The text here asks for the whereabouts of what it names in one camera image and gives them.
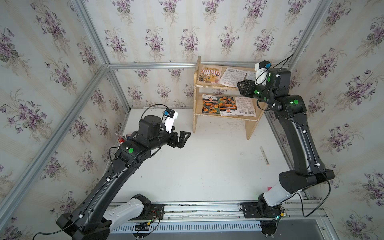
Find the white barcode seed bag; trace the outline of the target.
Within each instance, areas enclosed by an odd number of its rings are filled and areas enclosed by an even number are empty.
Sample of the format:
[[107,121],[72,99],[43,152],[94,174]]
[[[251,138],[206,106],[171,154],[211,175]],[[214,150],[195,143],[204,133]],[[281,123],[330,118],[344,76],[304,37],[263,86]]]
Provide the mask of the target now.
[[219,84],[226,87],[237,87],[237,83],[244,81],[246,78],[247,71],[227,68],[222,74]]

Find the pink storefront seed bag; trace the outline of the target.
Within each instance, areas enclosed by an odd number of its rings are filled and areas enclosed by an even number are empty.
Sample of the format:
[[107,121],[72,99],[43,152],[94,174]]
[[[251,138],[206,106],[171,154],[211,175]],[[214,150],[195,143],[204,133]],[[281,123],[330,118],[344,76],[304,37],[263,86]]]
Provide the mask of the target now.
[[221,78],[222,67],[203,65],[198,75],[198,81],[210,84],[217,84]]

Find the small white seed bag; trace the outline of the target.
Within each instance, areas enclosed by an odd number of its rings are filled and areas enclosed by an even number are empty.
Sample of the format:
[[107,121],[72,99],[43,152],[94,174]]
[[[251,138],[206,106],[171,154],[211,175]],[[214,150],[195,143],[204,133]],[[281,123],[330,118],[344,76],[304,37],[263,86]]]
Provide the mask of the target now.
[[257,78],[257,72],[247,71],[246,80],[255,81]]

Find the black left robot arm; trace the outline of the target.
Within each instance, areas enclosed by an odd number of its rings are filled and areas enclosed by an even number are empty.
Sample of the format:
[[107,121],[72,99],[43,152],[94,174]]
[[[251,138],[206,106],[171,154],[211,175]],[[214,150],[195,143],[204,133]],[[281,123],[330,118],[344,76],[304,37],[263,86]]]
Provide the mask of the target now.
[[115,209],[107,210],[124,183],[142,163],[153,157],[164,145],[183,148],[189,132],[175,132],[173,123],[178,113],[166,109],[163,117],[145,116],[139,129],[118,147],[111,166],[86,199],[71,213],[60,215],[56,224],[73,240],[105,240],[111,230],[125,221],[147,218],[151,201],[141,194]]

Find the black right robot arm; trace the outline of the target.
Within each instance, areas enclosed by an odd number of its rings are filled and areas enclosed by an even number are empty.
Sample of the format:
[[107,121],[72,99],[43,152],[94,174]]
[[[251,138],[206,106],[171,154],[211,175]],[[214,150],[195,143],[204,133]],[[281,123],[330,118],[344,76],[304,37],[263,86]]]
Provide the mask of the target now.
[[256,206],[257,216],[278,218],[284,201],[312,186],[330,184],[335,173],[326,168],[315,147],[303,98],[289,93],[291,72],[286,68],[270,68],[263,70],[262,76],[261,81],[243,80],[237,87],[243,97],[268,105],[267,111],[279,120],[291,149],[293,169],[280,173],[279,182],[259,196]]

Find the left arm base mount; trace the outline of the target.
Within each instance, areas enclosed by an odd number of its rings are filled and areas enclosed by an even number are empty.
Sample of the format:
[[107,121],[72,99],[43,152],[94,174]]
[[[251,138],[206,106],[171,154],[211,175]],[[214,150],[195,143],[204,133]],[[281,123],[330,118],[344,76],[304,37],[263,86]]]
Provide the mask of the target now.
[[133,196],[131,200],[142,205],[142,207],[139,207],[139,215],[132,220],[153,220],[155,218],[162,220],[164,218],[165,204],[151,202],[142,194]]

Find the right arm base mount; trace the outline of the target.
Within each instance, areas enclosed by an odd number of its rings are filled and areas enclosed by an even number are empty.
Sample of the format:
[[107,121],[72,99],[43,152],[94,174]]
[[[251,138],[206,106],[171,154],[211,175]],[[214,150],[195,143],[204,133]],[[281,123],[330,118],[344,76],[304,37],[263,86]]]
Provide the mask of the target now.
[[246,219],[279,219],[284,215],[282,205],[270,207],[264,198],[264,194],[259,195],[256,202],[240,203],[239,209]]

